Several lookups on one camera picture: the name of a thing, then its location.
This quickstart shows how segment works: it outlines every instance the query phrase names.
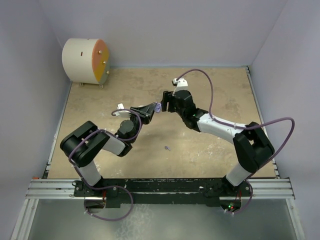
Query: wooden tabletop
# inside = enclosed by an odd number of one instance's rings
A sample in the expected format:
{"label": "wooden tabletop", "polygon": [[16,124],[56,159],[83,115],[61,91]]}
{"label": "wooden tabletop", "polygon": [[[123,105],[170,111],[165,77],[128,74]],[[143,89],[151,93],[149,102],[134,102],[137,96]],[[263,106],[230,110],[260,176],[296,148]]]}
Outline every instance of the wooden tabletop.
{"label": "wooden tabletop", "polygon": [[[212,79],[212,113],[220,118],[249,124],[260,122],[251,86],[244,68],[202,68]],[[84,122],[116,132],[125,119],[111,116],[117,104],[138,107],[159,102],[163,91],[173,91],[172,79],[188,68],[114,68],[103,89],[98,85],[73,83],[57,136],[48,178],[77,178],[60,142]],[[210,85],[200,72],[185,76],[198,108],[208,110]],[[214,178],[223,177],[237,163],[234,146],[214,135],[190,130],[176,113],[155,113],[144,125],[124,157],[100,151],[94,159],[104,178]],[[255,177],[275,177],[271,162]]]}

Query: white wall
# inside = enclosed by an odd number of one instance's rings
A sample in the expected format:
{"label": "white wall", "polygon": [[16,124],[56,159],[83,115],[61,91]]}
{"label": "white wall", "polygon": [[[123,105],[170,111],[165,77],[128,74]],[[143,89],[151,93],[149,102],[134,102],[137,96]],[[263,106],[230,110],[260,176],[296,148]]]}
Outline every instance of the white wall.
{"label": "white wall", "polygon": [[[320,1],[288,0],[252,64],[265,121],[292,116],[296,128],[276,162],[290,177],[307,239],[320,239]],[[289,124],[268,127],[278,147]]]}
{"label": "white wall", "polygon": [[0,1],[0,238],[41,177],[69,85],[61,46],[36,0]]}
{"label": "white wall", "polygon": [[250,65],[287,0],[39,0],[62,45],[102,38],[113,66]]}

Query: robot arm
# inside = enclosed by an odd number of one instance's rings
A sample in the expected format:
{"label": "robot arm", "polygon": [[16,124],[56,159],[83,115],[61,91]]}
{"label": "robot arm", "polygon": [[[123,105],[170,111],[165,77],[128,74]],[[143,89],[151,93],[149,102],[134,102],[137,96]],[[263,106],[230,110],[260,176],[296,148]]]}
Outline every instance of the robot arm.
{"label": "robot arm", "polygon": [[[123,108],[122,104],[118,105],[118,110]],[[139,115],[143,125],[147,125],[153,118],[155,108],[156,103],[153,102],[146,106],[131,107],[130,110]],[[102,149],[119,157],[123,157],[132,149],[132,144],[136,141],[136,135],[139,133],[140,122],[137,115],[131,114],[126,110],[120,110],[115,115],[129,119],[122,121],[115,134],[101,130],[92,136],[85,144],[81,145],[72,156],[72,160],[78,167],[83,178],[93,187],[99,187],[102,180],[102,176],[98,172],[94,162],[94,158],[99,151]],[[69,157],[71,152],[84,138],[97,130],[98,127],[93,122],[87,121],[66,136],[62,140],[60,148],[65,155]]]}
{"label": "robot arm", "polygon": [[174,91],[163,92],[161,101],[163,112],[178,113],[188,128],[197,132],[213,134],[234,144],[238,164],[225,176],[232,186],[238,186],[258,171],[275,152],[261,128],[254,130],[236,128],[236,126],[252,127],[258,125],[257,123],[251,122],[249,125],[245,125],[214,117],[235,127],[218,123],[212,119],[208,111],[196,107],[192,95],[188,91],[188,83],[184,78],[178,81],[174,79],[172,84],[176,86]]}

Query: gray floor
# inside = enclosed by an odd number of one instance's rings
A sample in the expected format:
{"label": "gray floor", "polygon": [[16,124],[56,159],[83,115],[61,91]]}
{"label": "gray floor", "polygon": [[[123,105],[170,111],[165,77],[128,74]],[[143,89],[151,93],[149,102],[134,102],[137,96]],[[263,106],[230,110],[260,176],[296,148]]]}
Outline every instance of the gray floor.
{"label": "gray floor", "polygon": [[[119,217],[129,209],[104,209]],[[29,240],[295,240],[286,201],[253,200],[239,215],[203,205],[135,205],[122,221],[84,214],[83,200],[40,200]]]}

